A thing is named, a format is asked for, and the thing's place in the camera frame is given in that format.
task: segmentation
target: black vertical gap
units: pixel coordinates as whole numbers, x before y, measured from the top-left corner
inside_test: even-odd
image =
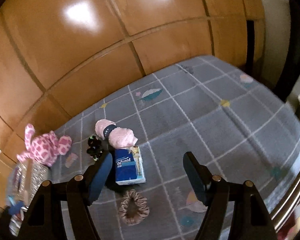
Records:
[[[245,72],[252,75],[254,58],[254,21],[247,20],[247,61]]]

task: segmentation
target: plush toy head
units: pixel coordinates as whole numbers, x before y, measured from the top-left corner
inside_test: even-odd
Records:
[[[17,159],[23,162],[25,159],[33,159],[41,164],[51,167],[59,154],[65,155],[71,147],[72,140],[69,136],[61,136],[58,140],[53,131],[35,137],[32,141],[35,130],[32,124],[28,124],[25,130],[25,145],[27,151],[17,155]]]

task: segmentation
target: scrunchie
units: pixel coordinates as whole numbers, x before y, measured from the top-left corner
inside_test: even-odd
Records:
[[[138,209],[133,217],[128,217],[127,210],[131,200],[134,201]],[[121,201],[121,207],[119,208],[119,216],[123,222],[128,226],[137,225],[149,215],[149,211],[147,199],[145,197],[142,197],[140,193],[136,192],[134,189],[126,191]]]

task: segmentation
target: bed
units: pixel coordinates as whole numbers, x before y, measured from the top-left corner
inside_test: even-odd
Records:
[[[166,67],[104,98],[56,130],[73,145],[51,168],[54,183],[82,174],[96,121],[109,119],[138,138],[146,183],[135,189],[148,199],[149,216],[127,226],[117,209],[120,196],[103,188],[89,207],[101,239],[194,239],[205,215],[182,167],[192,151],[211,173],[230,182],[249,179],[271,212],[300,171],[300,122],[289,106],[238,68],[213,56]],[[68,155],[78,159],[67,168]],[[68,239],[74,239],[62,203]],[[229,203],[221,239],[226,239]]]

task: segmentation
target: blue label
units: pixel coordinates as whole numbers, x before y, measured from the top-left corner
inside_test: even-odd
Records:
[[[112,132],[112,130],[116,129],[117,126],[115,126],[114,124],[108,125],[104,130],[103,130],[103,136],[105,139],[109,138],[110,133]]]

